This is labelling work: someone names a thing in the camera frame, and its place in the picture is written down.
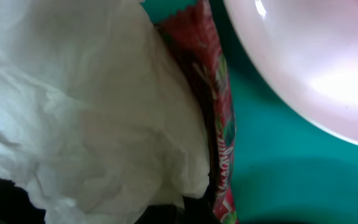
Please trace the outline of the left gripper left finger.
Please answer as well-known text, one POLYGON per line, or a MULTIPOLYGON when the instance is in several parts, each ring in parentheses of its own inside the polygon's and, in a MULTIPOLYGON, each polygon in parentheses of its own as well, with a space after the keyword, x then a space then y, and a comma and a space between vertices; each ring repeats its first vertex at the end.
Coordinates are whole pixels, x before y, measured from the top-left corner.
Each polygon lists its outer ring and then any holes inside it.
POLYGON ((36 208, 28 193, 10 180, 0 179, 0 222, 44 224, 45 210, 36 208))

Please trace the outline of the red snack wrapper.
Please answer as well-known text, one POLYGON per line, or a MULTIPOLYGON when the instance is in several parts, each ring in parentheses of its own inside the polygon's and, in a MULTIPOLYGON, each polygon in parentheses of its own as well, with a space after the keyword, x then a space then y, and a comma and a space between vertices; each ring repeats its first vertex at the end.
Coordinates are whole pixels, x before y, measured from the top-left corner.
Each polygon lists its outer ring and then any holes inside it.
POLYGON ((238 224, 231 191, 236 119, 227 62, 210 3, 175 3, 155 26, 186 76, 207 130, 209 185, 201 200, 185 200, 185 210, 202 223, 238 224))

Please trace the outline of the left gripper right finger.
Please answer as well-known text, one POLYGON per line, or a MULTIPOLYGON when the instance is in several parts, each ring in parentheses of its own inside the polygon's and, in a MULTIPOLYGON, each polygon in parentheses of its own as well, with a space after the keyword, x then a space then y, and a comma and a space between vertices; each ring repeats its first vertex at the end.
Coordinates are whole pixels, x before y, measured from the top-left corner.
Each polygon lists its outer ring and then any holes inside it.
POLYGON ((221 224, 205 198, 184 197, 184 208, 152 205, 135 224, 221 224))

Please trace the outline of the pink plate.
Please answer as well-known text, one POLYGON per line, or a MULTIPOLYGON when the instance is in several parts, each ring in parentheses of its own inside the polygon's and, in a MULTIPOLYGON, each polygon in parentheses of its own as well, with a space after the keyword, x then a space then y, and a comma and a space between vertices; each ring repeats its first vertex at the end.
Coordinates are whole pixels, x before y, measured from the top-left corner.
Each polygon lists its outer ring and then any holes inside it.
POLYGON ((225 0, 263 79, 318 128, 358 145, 358 0, 225 0))

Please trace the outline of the teal serving tray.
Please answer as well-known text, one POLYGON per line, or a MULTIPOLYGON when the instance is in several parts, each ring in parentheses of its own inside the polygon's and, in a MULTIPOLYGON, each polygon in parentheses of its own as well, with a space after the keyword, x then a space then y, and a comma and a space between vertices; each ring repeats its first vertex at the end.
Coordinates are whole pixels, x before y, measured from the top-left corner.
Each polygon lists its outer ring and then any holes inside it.
POLYGON ((287 105, 243 48, 225 1, 211 1, 237 119, 232 178, 241 223, 358 223, 358 145, 287 105))

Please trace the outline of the white napkin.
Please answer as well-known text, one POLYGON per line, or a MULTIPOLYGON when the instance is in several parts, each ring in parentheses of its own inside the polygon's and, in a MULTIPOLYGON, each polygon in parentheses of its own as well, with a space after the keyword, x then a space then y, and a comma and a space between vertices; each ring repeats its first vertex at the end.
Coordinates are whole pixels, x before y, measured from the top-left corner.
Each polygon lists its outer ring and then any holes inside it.
POLYGON ((199 104, 140 1, 0 1, 0 178, 47 223, 134 223, 208 174, 199 104))

